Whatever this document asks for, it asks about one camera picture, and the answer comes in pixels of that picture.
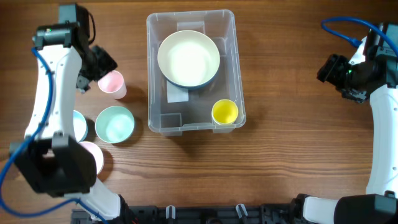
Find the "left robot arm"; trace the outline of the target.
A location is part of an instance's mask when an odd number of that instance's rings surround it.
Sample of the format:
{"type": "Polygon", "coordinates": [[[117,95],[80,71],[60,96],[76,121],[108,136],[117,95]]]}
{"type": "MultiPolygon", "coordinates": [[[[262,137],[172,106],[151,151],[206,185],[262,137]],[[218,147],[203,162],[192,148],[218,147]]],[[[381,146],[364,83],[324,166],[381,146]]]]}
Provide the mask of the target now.
{"type": "Polygon", "coordinates": [[[56,24],[38,27],[32,53],[38,61],[34,110],[22,142],[10,145],[15,165],[38,194],[75,202],[94,220],[115,222],[123,201],[99,180],[92,153],[75,137],[75,92],[86,92],[92,81],[117,64],[93,45],[92,14],[77,4],[59,7],[56,24]]]}

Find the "dark blue bowl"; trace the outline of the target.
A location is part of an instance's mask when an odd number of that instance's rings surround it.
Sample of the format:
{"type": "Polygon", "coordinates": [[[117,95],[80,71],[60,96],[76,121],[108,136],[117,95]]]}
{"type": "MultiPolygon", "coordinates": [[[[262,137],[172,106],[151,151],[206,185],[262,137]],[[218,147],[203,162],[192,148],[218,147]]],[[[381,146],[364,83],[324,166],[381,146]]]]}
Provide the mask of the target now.
{"type": "Polygon", "coordinates": [[[219,74],[219,70],[220,70],[220,68],[217,69],[216,73],[215,73],[208,81],[206,81],[205,83],[202,83],[202,84],[200,84],[200,85],[195,85],[195,86],[183,86],[183,85],[179,85],[179,84],[173,82],[172,80],[170,80],[169,78],[167,78],[165,75],[163,75],[163,77],[164,77],[169,83],[171,83],[171,84],[173,84],[174,86],[177,86],[177,87],[179,87],[179,88],[185,88],[185,89],[188,89],[188,90],[197,90],[197,89],[201,89],[201,88],[203,88],[203,87],[209,85],[211,82],[213,82],[213,81],[217,78],[217,76],[218,76],[218,74],[219,74]]]}

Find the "yellow cup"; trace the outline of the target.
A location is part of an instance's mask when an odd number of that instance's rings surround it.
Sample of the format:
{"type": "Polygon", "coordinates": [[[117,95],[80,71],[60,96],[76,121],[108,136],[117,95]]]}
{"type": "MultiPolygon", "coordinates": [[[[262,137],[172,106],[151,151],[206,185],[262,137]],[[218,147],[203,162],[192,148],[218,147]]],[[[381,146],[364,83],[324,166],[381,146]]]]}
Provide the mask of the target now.
{"type": "Polygon", "coordinates": [[[229,99],[218,100],[212,107],[211,116],[219,125],[233,124],[239,115],[239,109],[235,102],[229,99]]]}

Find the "pink cup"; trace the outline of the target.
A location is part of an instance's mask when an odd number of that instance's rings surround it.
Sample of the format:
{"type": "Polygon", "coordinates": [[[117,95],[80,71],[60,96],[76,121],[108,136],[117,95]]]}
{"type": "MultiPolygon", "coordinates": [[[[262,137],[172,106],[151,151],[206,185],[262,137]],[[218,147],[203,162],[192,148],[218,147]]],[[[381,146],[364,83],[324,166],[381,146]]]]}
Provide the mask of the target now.
{"type": "Polygon", "coordinates": [[[98,81],[101,91],[109,94],[114,99],[124,98],[127,93],[124,77],[118,71],[111,71],[98,81]]]}

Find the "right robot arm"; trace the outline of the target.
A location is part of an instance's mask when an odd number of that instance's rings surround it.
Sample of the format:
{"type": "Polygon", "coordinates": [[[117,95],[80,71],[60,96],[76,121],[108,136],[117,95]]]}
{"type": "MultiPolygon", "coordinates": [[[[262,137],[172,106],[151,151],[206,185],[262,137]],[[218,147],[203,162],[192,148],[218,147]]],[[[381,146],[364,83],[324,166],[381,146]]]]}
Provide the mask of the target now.
{"type": "Polygon", "coordinates": [[[373,162],[364,195],[338,200],[305,196],[299,201],[300,215],[312,223],[397,223],[397,24],[332,17],[321,27],[357,49],[351,59],[330,55],[317,78],[334,85],[343,98],[370,101],[373,162]],[[361,24],[369,32],[358,40],[331,30],[326,26],[331,22],[361,24]]]}

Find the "mint green small bowl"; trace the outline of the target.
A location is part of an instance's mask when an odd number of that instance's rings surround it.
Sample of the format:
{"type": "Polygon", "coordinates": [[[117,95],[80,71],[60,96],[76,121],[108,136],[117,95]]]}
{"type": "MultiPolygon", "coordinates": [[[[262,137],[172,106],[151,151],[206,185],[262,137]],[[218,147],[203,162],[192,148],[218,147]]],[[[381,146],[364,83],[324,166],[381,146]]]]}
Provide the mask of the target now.
{"type": "Polygon", "coordinates": [[[104,142],[117,144],[127,140],[135,128],[132,113],[122,106],[110,106],[95,121],[97,136],[104,142]]]}

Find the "cream white bowl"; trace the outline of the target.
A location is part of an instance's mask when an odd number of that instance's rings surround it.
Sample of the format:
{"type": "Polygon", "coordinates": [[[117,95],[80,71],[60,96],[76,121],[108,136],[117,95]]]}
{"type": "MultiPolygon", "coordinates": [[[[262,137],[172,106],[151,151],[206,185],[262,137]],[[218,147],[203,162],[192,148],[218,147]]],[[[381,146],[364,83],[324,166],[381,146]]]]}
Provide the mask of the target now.
{"type": "Polygon", "coordinates": [[[216,44],[205,34],[181,30],[170,34],[157,54],[160,71],[183,86],[200,85],[219,69],[221,55],[216,44]]]}

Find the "light blue small bowl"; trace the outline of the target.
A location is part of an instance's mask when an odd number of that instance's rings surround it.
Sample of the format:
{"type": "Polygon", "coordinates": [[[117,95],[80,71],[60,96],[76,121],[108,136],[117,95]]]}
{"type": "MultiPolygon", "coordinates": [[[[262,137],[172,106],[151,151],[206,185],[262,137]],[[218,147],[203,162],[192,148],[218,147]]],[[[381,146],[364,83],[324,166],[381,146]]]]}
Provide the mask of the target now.
{"type": "Polygon", "coordinates": [[[73,127],[76,141],[84,141],[88,134],[88,125],[86,118],[76,110],[73,111],[73,127]]]}

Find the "clear plastic storage container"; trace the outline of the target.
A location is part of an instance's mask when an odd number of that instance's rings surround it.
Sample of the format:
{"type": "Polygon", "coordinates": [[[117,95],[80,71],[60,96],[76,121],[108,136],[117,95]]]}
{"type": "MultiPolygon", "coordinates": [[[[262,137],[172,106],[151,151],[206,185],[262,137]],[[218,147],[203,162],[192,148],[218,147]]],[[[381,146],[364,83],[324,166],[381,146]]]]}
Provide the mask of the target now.
{"type": "Polygon", "coordinates": [[[204,129],[229,133],[243,126],[246,112],[234,14],[227,9],[153,13],[147,17],[146,27],[149,129],[164,136],[180,136],[185,131],[204,129]],[[188,90],[188,101],[168,103],[167,80],[160,71],[157,54],[163,40],[181,30],[201,32],[216,44],[221,55],[220,70],[209,85],[188,90]],[[222,99],[235,102],[239,109],[233,124],[219,125],[212,119],[212,107],[222,99]]]}

